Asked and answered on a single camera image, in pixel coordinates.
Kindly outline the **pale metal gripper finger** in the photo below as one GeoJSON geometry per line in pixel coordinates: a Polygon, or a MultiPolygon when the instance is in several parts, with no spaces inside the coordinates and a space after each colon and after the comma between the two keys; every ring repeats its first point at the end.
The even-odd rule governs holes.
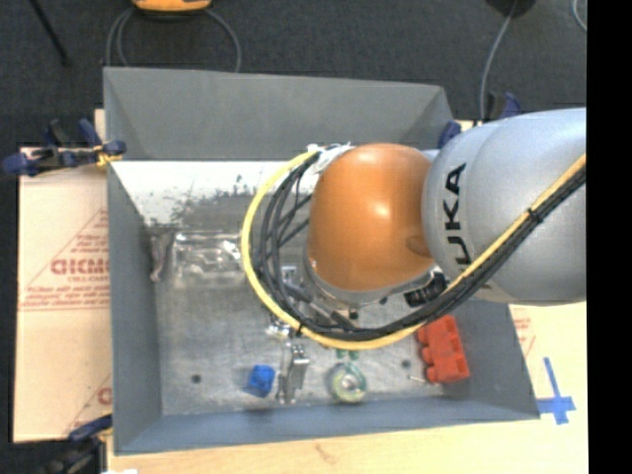
{"type": "Polygon", "coordinates": [[[281,404],[287,404],[291,398],[289,395],[289,367],[291,362],[291,347],[283,347],[281,350],[278,377],[277,377],[277,391],[276,400],[281,404]]]}
{"type": "Polygon", "coordinates": [[[289,402],[296,401],[297,394],[303,389],[310,357],[302,345],[292,345],[289,363],[289,402]]]}

